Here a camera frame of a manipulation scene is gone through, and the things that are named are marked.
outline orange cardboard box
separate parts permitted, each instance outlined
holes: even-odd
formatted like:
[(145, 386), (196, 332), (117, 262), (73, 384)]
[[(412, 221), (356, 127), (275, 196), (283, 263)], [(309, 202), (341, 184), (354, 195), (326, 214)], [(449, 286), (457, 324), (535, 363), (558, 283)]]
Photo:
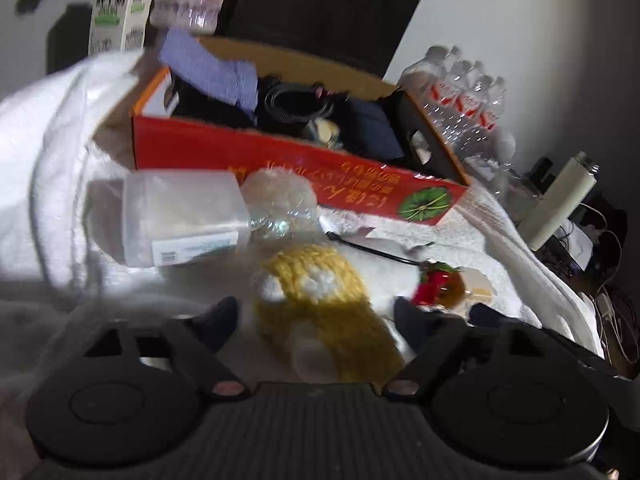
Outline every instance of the orange cardboard box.
[[(201, 42), (221, 59), (254, 62), (259, 76), (276, 73), (283, 80), (302, 84), (321, 81), (328, 89), (349, 91), (364, 99), (376, 99), (395, 89), (359, 70), (279, 47), (227, 38), (203, 38)], [(171, 118), (178, 98), (172, 95), (171, 83), (168, 69), (162, 69), (133, 108), (139, 169), (231, 170), (242, 182), (261, 168), (287, 168), (311, 181), (322, 205), (425, 224), (437, 223), (468, 186), (460, 164), (409, 95), (399, 103), (398, 118), (407, 131), (422, 132), (433, 153), (433, 167), (446, 178), (286, 136)]]

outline plastic bag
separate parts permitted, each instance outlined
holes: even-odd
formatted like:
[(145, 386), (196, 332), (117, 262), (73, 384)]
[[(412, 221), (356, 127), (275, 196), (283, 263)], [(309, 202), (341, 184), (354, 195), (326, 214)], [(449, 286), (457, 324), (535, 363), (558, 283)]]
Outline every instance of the plastic bag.
[(318, 232), (318, 201), (311, 183), (290, 171), (258, 170), (241, 188), (252, 240), (278, 240)]

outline white thermos bottle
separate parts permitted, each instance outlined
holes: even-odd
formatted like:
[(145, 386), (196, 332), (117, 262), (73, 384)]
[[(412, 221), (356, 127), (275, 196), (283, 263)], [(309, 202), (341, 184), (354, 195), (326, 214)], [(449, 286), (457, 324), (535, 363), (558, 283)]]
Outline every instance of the white thermos bottle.
[(598, 166), (584, 152), (569, 159), (540, 202), (524, 218), (518, 231), (532, 251), (537, 251), (580, 205), (596, 184)]

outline small box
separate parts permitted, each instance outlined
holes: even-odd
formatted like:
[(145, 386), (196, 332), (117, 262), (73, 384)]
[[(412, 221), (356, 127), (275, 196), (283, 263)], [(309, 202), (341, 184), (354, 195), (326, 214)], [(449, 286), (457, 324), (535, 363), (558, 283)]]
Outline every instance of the small box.
[[(300, 84), (320, 81), (329, 90), (349, 91), (366, 100), (396, 89), (359, 70), (291, 50), (228, 38), (202, 38), (200, 42), (220, 59), (255, 63), (258, 76), (278, 74), (284, 81)], [(395, 120), (406, 133), (398, 140), (419, 160), (409, 138), (422, 132), (433, 153), (434, 172), (442, 178), (290, 137), (174, 119), (171, 113), (178, 99), (165, 68), (134, 106), (137, 168), (230, 170), (240, 182), (261, 168), (286, 168), (312, 183), (321, 205), (423, 224), (437, 223), (468, 186), (458, 160), (408, 94), (398, 99)]]
[(107, 50), (140, 50), (145, 41), (151, 0), (95, 0), (89, 56)]
[(129, 267), (185, 264), (249, 241), (249, 212), (229, 171), (129, 173), (122, 199), (122, 245)]

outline purple cloth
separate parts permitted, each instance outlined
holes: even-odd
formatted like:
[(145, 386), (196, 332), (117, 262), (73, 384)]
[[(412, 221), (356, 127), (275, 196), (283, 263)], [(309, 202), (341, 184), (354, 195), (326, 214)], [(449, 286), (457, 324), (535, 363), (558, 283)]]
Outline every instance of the purple cloth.
[(158, 56), (161, 63), (203, 94), (245, 112), (258, 105), (258, 75), (248, 61), (222, 61), (180, 28), (171, 28)]

